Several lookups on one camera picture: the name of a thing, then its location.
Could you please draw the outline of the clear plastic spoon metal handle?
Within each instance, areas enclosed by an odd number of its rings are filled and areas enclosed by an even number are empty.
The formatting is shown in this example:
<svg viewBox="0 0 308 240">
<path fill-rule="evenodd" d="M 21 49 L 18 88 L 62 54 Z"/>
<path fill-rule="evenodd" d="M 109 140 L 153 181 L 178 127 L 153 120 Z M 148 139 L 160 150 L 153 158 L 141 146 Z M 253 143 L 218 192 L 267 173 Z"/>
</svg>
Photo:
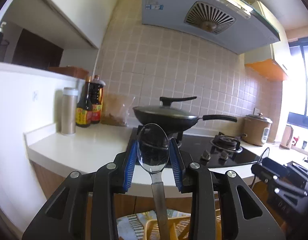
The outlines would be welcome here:
<svg viewBox="0 0 308 240">
<path fill-rule="evenodd" d="M 170 151 L 169 140 L 157 124 L 147 124 L 136 140 L 136 154 L 140 166 L 151 176 L 151 188 L 161 239 L 169 239 L 168 215 L 162 172 L 166 167 Z"/>
</svg>

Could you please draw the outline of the clear bag of brown food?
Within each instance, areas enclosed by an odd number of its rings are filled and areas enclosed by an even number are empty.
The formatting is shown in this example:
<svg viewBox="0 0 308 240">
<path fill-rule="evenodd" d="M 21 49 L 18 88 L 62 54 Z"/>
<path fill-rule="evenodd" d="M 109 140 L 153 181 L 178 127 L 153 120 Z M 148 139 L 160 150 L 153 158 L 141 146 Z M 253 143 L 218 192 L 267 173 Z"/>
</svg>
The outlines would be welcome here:
<svg viewBox="0 0 308 240">
<path fill-rule="evenodd" d="M 129 108 L 135 97 L 132 95 L 108 93 L 103 101 L 101 123 L 104 125 L 127 127 Z"/>
</svg>

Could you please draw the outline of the grey range hood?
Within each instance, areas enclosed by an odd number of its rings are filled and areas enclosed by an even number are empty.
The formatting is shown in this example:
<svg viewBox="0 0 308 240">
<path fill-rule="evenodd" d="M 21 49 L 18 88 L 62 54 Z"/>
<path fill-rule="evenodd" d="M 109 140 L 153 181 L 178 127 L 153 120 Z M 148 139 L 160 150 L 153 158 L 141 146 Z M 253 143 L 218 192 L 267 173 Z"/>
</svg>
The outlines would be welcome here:
<svg viewBox="0 0 308 240">
<path fill-rule="evenodd" d="M 244 0 L 142 0 L 142 23 L 191 34 L 236 54 L 280 40 L 278 30 Z"/>
</svg>

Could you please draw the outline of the dark soy sauce bottle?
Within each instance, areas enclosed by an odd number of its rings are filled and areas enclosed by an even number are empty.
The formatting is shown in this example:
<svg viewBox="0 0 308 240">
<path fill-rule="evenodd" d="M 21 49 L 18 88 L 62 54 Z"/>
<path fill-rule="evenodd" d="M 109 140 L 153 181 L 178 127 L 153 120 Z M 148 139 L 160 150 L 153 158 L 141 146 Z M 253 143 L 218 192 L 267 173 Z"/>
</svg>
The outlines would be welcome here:
<svg viewBox="0 0 308 240">
<path fill-rule="evenodd" d="M 82 88 L 81 97 L 76 107 L 76 125 L 87 128 L 91 125 L 93 106 L 90 100 L 89 89 L 92 78 L 88 76 Z"/>
</svg>

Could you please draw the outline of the patterned light blue tablecloth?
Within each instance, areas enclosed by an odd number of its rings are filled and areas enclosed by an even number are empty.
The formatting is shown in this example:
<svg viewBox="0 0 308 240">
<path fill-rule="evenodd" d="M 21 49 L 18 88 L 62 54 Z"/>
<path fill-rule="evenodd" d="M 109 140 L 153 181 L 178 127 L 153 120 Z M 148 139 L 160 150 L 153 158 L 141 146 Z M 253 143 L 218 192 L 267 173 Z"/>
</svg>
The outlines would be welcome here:
<svg viewBox="0 0 308 240">
<path fill-rule="evenodd" d="M 170 239 L 188 239 L 191 215 L 167 209 Z M 119 239 L 161 239 L 156 211 L 127 215 L 117 220 Z"/>
</svg>

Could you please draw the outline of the orange wall cabinet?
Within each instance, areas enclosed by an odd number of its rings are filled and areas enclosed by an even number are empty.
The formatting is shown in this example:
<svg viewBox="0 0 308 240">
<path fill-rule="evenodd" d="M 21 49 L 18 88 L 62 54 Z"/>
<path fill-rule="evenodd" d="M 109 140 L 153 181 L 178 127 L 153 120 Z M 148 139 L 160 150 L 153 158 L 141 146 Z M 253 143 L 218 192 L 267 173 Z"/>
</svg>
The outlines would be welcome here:
<svg viewBox="0 0 308 240">
<path fill-rule="evenodd" d="M 245 66 L 252 68 L 270 81 L 284 81 L 288 76 L 291 53 L 283 25 L 260 1 L 252 6 L 278 31 L 280 41 L 245 53 Z"/>
</svg>

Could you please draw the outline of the red label sauce bottle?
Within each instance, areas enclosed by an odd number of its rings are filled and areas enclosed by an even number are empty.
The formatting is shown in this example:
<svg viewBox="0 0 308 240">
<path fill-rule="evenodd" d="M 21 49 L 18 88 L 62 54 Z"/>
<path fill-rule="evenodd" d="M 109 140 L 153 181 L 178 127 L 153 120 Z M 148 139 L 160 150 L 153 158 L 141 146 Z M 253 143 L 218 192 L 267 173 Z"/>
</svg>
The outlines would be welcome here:
<svg viewBox="0 0 308 240">
<path fill-rule="evenodd" d="M 101 80 L 99 75 L 95 75 L 91 83 L 91 103 L 92 103 L 92 124 L 99 124 L 102 114 L 102 103 L 103 103 L 103 89 L 106 83 Z"/>
</svg>

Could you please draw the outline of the brown box on ledge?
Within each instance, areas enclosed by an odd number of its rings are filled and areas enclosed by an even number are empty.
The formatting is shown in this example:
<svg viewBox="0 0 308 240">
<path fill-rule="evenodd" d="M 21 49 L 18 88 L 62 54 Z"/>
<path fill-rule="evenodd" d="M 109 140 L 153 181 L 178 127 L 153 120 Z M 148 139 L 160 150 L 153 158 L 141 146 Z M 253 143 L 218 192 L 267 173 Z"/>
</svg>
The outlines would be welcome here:
<svg viewBox="0 0 308 240">
<path fill-rule="evenodd" d="M 87 70 L 74 66 L 48 67 L 47 70 L 50 72 L 75 77 L 78 79 L 85 79 L 89 75 L 89 72 Z"/>
</svg>

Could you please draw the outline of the brown rice cooker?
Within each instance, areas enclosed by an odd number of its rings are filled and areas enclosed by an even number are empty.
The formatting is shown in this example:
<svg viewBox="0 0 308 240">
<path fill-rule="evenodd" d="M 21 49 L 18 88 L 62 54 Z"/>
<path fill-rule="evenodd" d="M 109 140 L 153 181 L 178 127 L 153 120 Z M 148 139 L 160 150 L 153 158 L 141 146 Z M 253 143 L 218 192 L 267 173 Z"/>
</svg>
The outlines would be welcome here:
<svg viewBox="0 0 308 240">
<path fill-rule="evenodd" d="M 272 120 L 264 117 L 261 113 L 249 114 L 244 118 L 243 141 L 255 146 L 263 146 L 269 136 Z"/>
</svg>

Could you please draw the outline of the black gas stove top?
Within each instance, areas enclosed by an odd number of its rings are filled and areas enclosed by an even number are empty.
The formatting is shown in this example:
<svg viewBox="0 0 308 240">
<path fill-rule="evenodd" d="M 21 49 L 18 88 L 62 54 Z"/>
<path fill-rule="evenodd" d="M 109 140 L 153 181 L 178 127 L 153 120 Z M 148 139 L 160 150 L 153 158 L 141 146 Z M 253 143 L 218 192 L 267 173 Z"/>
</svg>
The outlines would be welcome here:
<svg viewBox="0 0 308 240">
<path fill-rule="evenodd" d="M 242 146 L 242 137 L 219 133 L 214 137 L 177 133 L 174 138 L 181 153 L 189 153 L 192 160 L 208 168 L 234 167 L 254 164 L 260 157 Z"/>
</svg>

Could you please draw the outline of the black wok with lid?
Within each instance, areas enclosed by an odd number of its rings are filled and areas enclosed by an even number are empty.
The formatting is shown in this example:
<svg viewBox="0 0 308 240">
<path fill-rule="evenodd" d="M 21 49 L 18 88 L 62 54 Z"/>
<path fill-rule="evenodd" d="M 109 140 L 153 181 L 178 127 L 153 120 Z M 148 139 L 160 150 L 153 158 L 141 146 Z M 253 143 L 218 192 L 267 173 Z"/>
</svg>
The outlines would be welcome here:
<svg viewBox="0 0 308 240">
<path fill-rule="evenodd" d="M 199 120 L 238 121 L 234 116 L 217 114 L 198 116 L 171 106 L 173 102 L 191 101 L 196 98 L 195 96 L 187 98 L 167 98 L 161 96 L 159 98 L 159 101 L 162 102 L 160 106 L 135 106 L 133 111 L 135 117 L 142 125 L 157 124 L 166 134 L 184 132 L 196 125 Z"/>
</svg>

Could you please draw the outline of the steel thermos bottle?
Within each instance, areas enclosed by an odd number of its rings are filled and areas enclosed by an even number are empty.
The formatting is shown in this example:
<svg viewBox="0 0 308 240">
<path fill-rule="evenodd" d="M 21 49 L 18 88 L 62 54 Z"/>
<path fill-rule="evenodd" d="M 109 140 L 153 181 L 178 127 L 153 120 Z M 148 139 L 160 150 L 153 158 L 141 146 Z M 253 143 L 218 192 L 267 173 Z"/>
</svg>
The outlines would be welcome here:
<svg viewBox="0 0 308 240">
<path fill-rule="evenodd" d="M 62 97 L 61 133 L 63 135 L 74 135 L 76 132 L 76 105 L 78 90 L 65 87 Z"/>
</svg>

